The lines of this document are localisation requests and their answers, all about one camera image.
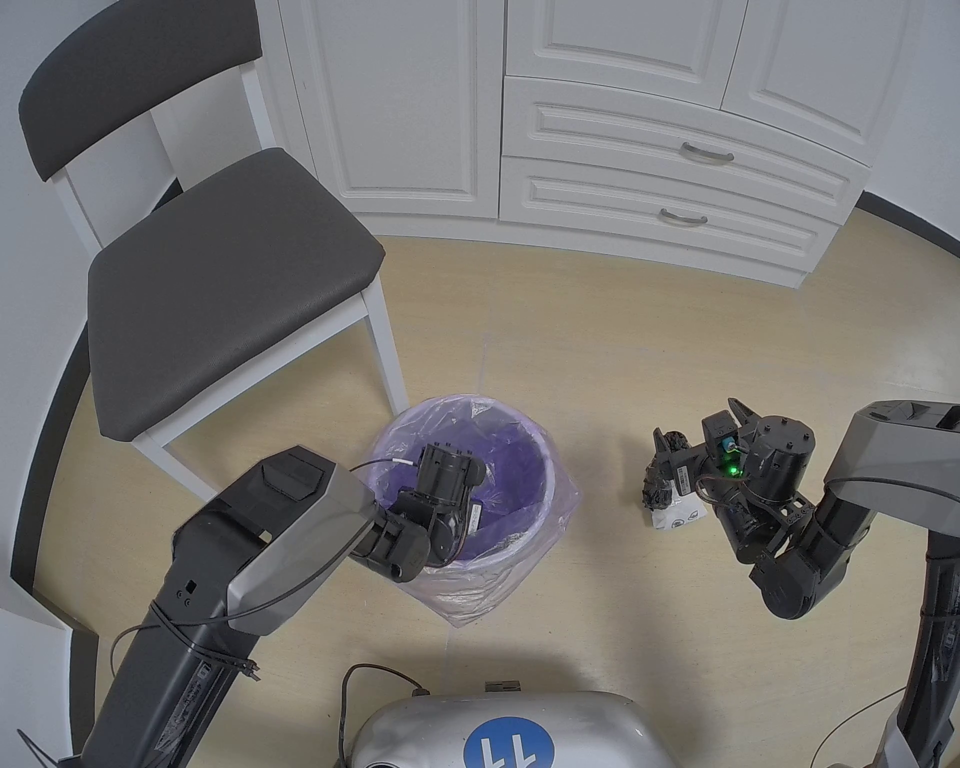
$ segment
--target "gray cushioned seat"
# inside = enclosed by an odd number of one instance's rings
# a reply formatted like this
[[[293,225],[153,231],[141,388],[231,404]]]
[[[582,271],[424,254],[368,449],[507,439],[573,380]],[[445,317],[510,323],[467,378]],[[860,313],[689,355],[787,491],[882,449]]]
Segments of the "gray cushioned seat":
[[[283,150],[246,157],[189,189],[90,266],[101,433],[132,440],[366,288],[383,255]]]

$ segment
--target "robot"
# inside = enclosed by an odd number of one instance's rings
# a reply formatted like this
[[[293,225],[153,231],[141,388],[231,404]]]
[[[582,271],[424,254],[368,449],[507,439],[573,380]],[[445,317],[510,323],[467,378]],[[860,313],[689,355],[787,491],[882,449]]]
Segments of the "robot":
[[[767,608],[796,619],[842,581],[877,513],[929,530],[909,681],[875,768],[936,768],[960,685],[960,405],[875,402],[853,416],[814,505],[798,493],[815,440],[739,400],[703,419],[704,442],[654,433],[644,500],[696,493],[713,507]],[[251,468],[176,532],[173,564],[78,756],[63,768],[181,768],[249,654],[345,558],[395,582],[456,558],[485,467],[430,445],[389,510],[342,466],[294,447]],[[348,768],[678,768],[644,713],[610,693],[476,696],[415,690],[360,730]]]

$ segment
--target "trash can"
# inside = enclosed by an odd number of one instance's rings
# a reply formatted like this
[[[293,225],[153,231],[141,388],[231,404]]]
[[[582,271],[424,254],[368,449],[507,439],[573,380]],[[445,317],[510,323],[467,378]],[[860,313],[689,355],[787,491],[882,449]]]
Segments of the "trash can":
[[[435,397],[410,408],[380,433],[369,458],[415,462],[430,443],[450,443],[487,464],[487,477],[473,493],[483,512],[457,560],[428,567],[400,587],[462,627],[492,611],[533,570],[564,534],[580,492],[542,427],[480,395]],[[385,507],[417,481],[416,469],[401,464],[361,471]]]

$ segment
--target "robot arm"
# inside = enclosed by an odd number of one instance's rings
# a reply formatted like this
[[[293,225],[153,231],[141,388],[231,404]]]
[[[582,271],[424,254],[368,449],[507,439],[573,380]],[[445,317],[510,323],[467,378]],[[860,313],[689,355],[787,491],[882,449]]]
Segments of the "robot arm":
[[[190,517],[173,563],[69,768],[175,768],[193,755],[253,646],[346,557],[395,582],[452,562],[484,463],[427,446],[389,510],[344,467],[296,446],[259,462]]]
[[[875,765],[935,766],[953,733],[960,689],[960,405],[894,400],[854,414],[813,505],[797,487],[813,431],[758,417],[738,400],[703,420],[704,442],[654,433],[644,500],[696,492],[720,519],[737,559],[776,616],[799,618],[843,580],[877,513],[929,530],[926,590],[909,683]]]

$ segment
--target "gray chair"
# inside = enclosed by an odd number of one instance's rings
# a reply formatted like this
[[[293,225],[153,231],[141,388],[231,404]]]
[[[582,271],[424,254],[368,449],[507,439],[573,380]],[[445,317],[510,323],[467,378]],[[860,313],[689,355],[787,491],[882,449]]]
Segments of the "gray chair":
[[[408,406],[380,244],[276,147],[254,0],[119,0],[44,60],[20,99],[40,178],[93,257],[90,375],[100,431],[204,499],[169,443],[320,342],[366,320],[395,414]],[[190,85],[240,68],[260,145],[105,248],[66,165]]]

